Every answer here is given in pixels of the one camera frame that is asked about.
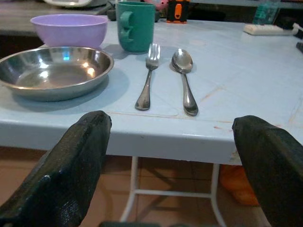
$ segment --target spoon handle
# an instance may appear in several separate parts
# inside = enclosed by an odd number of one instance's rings
[[[146,82],[144,85],[144,88],[135,104],[135,108],[137,110],[148,110],[151,106],[150,101],[150,83],[151,83],[151,77],[152,77],[152,70],[148,71]]]
[[[182,72],[182,83],[183,83],[183,107],[185,112],[190,116],[196,116],[198,114],[198,106],[191,93],[187,76],[185,72]]]

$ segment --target stainless steel plate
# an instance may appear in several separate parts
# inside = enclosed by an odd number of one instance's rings
[[[1,59],[0,83],[30,99],[60,101],[95,89],[113,65],[110,55],[90,48],[38,48]]]

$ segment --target lavender plastic bowl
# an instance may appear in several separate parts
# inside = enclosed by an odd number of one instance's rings
[[[108,19],[84,14],[52,14],[30,20],[48,46],[98,48],[105,38]]]

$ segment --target plastic bottle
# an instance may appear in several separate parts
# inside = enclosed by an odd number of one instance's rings
[[[261,0],[252,23],[256,25],[273,24],[280,2],[281,0]]]

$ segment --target tiled floor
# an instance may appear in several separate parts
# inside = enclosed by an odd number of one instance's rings
[[[42,151],[0,148],[0,204],[22,183]],[[212,164],[139,159],[141,189],[209,192]],[[89,211],[81,227],[97,227],[105,220],[118,221],[126,205],[130,182],[130,157],[107,156]],[[219,186],[218,205],[229,227],[270,226],[260,207],[241,206]],[[162,227],[187,224],[216,226],[209,199],[139,195],[129,221],[157,222]]]

